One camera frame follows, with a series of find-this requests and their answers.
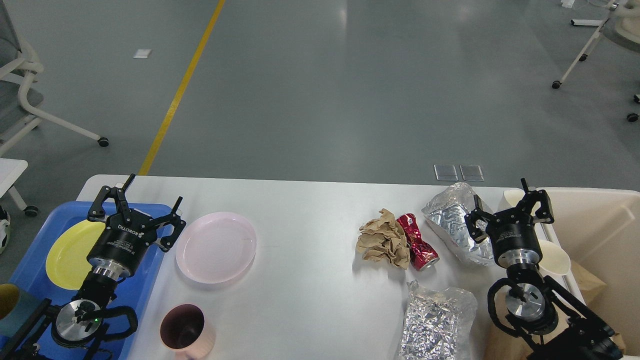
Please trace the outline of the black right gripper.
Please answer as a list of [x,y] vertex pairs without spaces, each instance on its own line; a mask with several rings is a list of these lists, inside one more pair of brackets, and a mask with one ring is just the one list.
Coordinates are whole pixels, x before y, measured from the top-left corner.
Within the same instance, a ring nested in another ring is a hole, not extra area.
[[[554,223],[553,207],[547,191],[531,189],[525,177],[520,182],[524,194],[510,212],[489,213],[483,209],[480,196],[474,194],[475,207],[464,216],[471,239],[481,244],[489,237],[494,262],[503,269],[516,264],[539,264],[543,253],[535,224]],[[478,221],[486,223],[486,230],[478,227]]]

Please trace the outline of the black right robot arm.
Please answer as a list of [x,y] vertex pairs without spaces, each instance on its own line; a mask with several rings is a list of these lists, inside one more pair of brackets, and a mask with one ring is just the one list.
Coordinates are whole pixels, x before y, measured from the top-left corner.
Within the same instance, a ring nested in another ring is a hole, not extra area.
[[514,206],[491,213],[480,196],[464,221],[476,244],[489,239],[494,263],[505,269],[487,292],[487,312],[494,326],[531,348],[529,360],[619,360],[614,330],[551,276],[540,273],[544,255],[536,224],[554,223],[544,189],[530,189],[521,178],[523,196]]

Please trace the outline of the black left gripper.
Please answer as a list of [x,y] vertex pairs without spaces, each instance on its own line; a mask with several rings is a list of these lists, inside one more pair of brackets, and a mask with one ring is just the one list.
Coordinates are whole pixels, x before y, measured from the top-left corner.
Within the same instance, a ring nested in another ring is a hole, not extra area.
[[[88,221],[105,223],[105,229],[86,256],[93,274],[110,279],[134,276],[152,243],[162,252],[169,252],[186,227],[186,221],[178,214],[182,196],[176,199],[169,214],[158,218],[132,212],[126,191],[135,177],[131,173],[120,187],[101,187],[87,212]],[[108,199],[114,200],[116,213],[107,218],[104,203]],[[167,226],[171,233],[158,235],[158,230]]]

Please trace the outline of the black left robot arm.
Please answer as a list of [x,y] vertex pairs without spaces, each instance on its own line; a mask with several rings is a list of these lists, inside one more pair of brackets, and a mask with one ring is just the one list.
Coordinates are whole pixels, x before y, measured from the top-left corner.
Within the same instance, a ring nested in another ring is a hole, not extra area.
[[27,310],[17,300],[7,312],[14,328],[1,349],[3,360],[45,360],[38,341],[46,330],[60,347],[85,349],[85,360],[91,360],[102,343],[124,340],[137,331],[136,310],[112,306],[116,289],[137,273],[151,246],[168,252],[186,222],[178,214],[182,197],[157,218],[130,207],[126,191],[134,179],[130,174],[122,186],[101,187],[87,210],[87,221],[101,223],[104,229],[87,253],[90,269],[70,301],[55,305],[44,298]]

